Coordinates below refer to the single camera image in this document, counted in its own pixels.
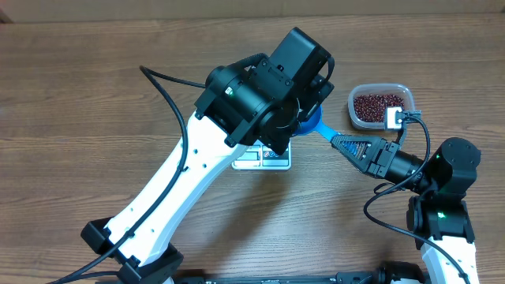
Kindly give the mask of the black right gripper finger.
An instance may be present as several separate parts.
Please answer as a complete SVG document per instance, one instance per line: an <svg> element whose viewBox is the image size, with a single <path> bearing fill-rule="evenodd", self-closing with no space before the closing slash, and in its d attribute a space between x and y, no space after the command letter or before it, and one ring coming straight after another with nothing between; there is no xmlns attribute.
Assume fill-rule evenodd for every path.
<svg viewBox="0 0 505 284"><path fill-rule="evenodd" d="M331 138L331 146L341 153L364 154L368 148L377 146L383 138L379 136L336 135Z"/></svg>
<svg viewBox="0 0 505 284"><path fill-rule="evenodd" d="M361 173L372 174L372 164L375 158L374 154L361 154L354 155L352 153L344 152L343 156Z"/></svg>

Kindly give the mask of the blue plastic scoop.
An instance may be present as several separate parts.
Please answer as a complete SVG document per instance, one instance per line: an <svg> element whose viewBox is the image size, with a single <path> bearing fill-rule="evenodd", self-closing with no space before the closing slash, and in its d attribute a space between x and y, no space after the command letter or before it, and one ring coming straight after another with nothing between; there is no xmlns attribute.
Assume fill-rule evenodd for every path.
<svg viewBox="0 0 505 284"><path fill-rule="evenodd" d="M312 132L319 133L325 140L329 143L331 138L336 135L344 135L342 133L336 132L331 127L327 126L323 122L323 108L319 106L312 117L305 122L299 122L297 129L295 130L292 137L304 136Z"/></svg>

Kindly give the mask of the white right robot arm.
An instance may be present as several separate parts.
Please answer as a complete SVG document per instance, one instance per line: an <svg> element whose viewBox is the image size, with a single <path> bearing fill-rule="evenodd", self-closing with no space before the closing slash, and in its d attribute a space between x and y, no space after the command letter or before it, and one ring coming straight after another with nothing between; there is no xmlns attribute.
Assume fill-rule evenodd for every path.
<svg viewBox="0 0 505 284"><path fill-rule="evenodd" d="M426 271L387 261L374 272L340 274L352 283L477 283L475 233L464 201L477 179L480 151L468 140L445 140L428 160L402 151L402 141L334 136L331 145L361 173L413 192L406 222Z"/></svg>

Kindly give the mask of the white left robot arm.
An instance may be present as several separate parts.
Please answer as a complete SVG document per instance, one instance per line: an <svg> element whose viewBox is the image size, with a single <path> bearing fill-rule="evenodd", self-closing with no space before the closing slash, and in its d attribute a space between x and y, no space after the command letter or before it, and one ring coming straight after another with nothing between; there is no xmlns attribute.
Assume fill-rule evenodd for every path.
<svg viewBox="0 0 505 284"><path fill-rule="evenodd" d="M256 142L283 154L333 90L335 61L293 28L272 54L254 54L208 75L181 139L117 215L89 222L81 237L98 260L113 258L120 283L169 283L182 254L170 240L210 184Z"/></svg>

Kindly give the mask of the white digital kitchen scale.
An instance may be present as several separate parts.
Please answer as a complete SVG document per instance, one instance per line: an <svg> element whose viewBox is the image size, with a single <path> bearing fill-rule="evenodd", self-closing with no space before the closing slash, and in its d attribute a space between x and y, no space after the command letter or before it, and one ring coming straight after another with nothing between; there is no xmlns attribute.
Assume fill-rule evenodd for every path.
<svg viewBox="0 0 505 284"><path fill-rule="evenodd" d="M291 143L282 155L257 141L231 163L234 170L289 170L292 165Z"/></svg>

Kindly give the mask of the red adzuki beans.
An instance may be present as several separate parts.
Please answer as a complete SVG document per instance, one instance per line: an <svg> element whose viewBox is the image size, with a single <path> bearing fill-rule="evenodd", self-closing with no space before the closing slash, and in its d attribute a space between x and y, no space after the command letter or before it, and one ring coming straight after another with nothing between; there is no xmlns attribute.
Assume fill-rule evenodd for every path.
<svg viewBox="0 0 505 284"><path fill-rule="evenodd" d="M394 95L360 95L353 99L357 117L365 122L384 122L387 107L404 107L404 99Z"/></svg>

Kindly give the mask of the clear plastic bean container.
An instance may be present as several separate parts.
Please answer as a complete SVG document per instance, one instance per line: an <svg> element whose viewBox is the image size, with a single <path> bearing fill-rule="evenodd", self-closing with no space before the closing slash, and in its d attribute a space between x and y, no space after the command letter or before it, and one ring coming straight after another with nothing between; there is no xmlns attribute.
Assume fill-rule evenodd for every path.
<svg viewBox="0 0 505 284"><path fill-rule="evenodd" d="M358 85L349 94L347 106L353 127L361 130L384 130L388 107L416 110L411 91L390 83Z"/></svg>

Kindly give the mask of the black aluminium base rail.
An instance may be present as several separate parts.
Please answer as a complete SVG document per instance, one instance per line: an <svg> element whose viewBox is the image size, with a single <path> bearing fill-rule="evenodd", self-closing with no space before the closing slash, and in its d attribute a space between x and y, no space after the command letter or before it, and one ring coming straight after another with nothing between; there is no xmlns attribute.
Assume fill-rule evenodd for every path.
<svg viewBox="0 0 505 284"><path fill-rule="evenodd" d="M417 264L384 261L373 271L337 272L335 275L265 276L218 278L203 270L179 271L172 277L175 284L430 284L427 272Z"/></svg>

